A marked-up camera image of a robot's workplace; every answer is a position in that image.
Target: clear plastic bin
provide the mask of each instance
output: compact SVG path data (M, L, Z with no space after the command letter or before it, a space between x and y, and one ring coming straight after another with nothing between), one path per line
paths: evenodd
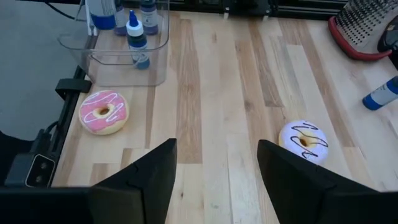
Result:
M163 83L167 74L167 42L169 41L169 1L156 1L159 32L147 35L147 49L130 50L126 36L117 36L113 30L98 30L98 38L89 36L87 28L62 34L58 41L67 48L98 86L156 86ZM128 20L129 10L124 9ZM133 9L141 20L139 8ZM91 47L82 40L91 38ZM134 68L133 54L145 53L150 66L145 70Z

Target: black bracket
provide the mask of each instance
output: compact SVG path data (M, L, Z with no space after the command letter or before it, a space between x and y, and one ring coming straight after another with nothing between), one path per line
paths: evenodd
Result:
M67 93L88 93L90 91L92 82L89 80L80 80L75 78L63 78L59 80L55 91L63 100L65 100Z

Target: white frosted donut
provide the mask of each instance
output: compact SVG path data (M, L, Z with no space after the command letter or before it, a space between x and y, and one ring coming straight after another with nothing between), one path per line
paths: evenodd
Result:
M113 90L98 91L80 106L80 123L93 134L105 135L119 131L129 117L129 107L122 95Z
M309 121L286 124L279 133L279 145L317 165L328 156L325 134Z

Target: black cable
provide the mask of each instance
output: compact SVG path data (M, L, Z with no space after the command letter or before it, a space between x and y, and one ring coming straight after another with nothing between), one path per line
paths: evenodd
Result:
M57 125L58 125L58 121L56 121L56 122L50 124L50 126L48 126L48 127L45 129L44 134L50 133L51 130L52 130L54 127L56 127Z
M56 7L52 6L52 5L51 5L50 3L48 3L48 2L45 2L44 4L48 5L48 7L50 7L52 10L54 10L55 12L57 12L57 13L59 13L59 14L65 16L66 18L73 19L74 21L86 22L84 19L76 19L76 18L73 17L73 16L69 16L68 14L62 12L61 10L59 10L59 9L57 9Z

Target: metal grater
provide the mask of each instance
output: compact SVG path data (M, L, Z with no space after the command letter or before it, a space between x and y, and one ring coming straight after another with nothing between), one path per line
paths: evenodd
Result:
M351 0L329 19L337 44L353 59L378 60L391 54L377 51L388 23L398 14L398 0Z

